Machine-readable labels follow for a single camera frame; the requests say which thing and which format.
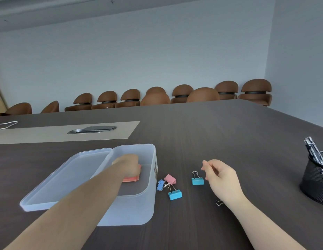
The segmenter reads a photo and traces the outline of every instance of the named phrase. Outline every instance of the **plastic container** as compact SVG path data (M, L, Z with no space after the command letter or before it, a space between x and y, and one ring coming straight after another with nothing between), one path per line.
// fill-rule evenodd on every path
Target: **plastic container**
M300 184L301 191L314 201L323 204L323 165L309 157Z
M20 202L24 211L47 210L88 181L111 148L80 152L68 159Z
M118 196L100 220L98 226L142 225L153 216L158 172L154 145L115 147L92 177L112 165L112 162L123 154L138 155L138 163L142 165L139 181L121 184Z
M156 149L152 144L118 146L78 153L24 197L25 211L45 210L79 185L99 174L123 154L133 153L142 165L137 182L121 184L118 196L98 226L142 225L153 216L157 182Z

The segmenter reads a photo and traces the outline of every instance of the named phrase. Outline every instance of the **blue binder clip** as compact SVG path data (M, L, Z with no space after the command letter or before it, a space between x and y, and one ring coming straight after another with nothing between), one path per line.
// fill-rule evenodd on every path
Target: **blue binder clip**
M193 185L204 185L204 180L203 180L202 177L199 177L198 176L198 172L197 171L193 171L192 173L193 173L194 177L191 179L191 183Z
M164 180L160 180L160 181L158 182L158 185L157 185L157 190L162 191L162 190L163 190L163 188L165 188L166 186L168 186L168 185L169 185L169 184L167 184L166 186L164 186L164 183L165 183L165 181L164 181Z
M172 185L172 187L174 188L174 191L172 191L171 186L169 186L169 190L171 192L168 192L168 196L169 198L172 200L174 199L178 199L182 197L182 192L180 191L180 189L176 190L176 188Z

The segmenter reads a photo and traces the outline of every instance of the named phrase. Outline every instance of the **black mesh pen cup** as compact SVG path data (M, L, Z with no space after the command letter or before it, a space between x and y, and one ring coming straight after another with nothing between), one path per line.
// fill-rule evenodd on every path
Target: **black mesh pen cup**
M309 198L323 204L323 165L316 163L310 157L300 189Z

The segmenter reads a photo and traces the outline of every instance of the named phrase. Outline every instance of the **conference table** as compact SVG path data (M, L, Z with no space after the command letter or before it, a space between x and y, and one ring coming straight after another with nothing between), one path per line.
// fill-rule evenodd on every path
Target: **conference table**
M253 249L240 223L208 182L202 160L233 167L247 198L307 250L323 249L323 205L299 183L308 161L303 139L323 150L323 127L245 100L182 103L0 117L11 128L139 121L127 139L0 144L0 249L45 211L24 212L21 199L72 155L151 143L158 179L177 179L182 198L157 191L152 219L139 226L97 227L83 249Z

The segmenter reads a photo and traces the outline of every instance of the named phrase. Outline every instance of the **pink paper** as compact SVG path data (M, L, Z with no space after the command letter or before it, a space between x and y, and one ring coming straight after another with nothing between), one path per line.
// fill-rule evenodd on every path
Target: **pink paper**
M171 175L167 175L165 178L164 178L165 181L167 181L168 183L170 183L171 185L173 184L176 184L176 178L174 178L173 176Z
M138 181L139 180L139 175L136 176L136 177L126 177L123 179L122 182L135 182L135 181Z

